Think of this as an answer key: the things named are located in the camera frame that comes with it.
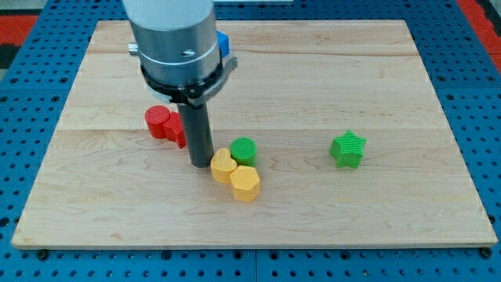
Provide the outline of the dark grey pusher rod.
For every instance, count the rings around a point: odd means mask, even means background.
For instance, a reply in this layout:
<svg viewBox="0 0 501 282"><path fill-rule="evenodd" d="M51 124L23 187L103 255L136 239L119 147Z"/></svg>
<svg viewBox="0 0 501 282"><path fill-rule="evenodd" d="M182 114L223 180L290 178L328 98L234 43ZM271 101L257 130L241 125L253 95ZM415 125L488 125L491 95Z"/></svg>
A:
<svg viewBox="0 0 501 282"><path fill-rule="evenodd" d="M207 106L205 104L200 107L178 105L178 112L182 120L191 164L197 168L208 167L214 155L214 147Z"/></svg>

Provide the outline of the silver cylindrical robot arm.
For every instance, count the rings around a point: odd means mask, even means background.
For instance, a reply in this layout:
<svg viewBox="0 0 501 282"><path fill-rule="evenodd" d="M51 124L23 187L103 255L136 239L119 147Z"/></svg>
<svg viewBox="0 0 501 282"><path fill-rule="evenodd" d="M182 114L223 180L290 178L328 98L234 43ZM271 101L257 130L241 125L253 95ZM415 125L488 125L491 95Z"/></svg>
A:
<svg viewBox="0 0 501 282"><path fill-rule="evenodd" d="M123 0L144 81L181 116L193 166L206 168L214 147L207 102L237 66L223 56L211 0Z"/></svg>

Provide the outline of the blue block behind arm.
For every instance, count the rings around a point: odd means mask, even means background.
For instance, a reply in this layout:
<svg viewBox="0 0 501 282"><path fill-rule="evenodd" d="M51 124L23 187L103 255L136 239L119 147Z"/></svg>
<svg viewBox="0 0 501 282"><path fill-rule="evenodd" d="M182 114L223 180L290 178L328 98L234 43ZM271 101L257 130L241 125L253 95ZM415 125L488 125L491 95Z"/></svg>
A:
<svg viewBox="0 0 501 282"><path fill-rule="evenodd" d="M221 58L227 57L230 54L229 36L221 31L217 31L217 36Z"/></svg>

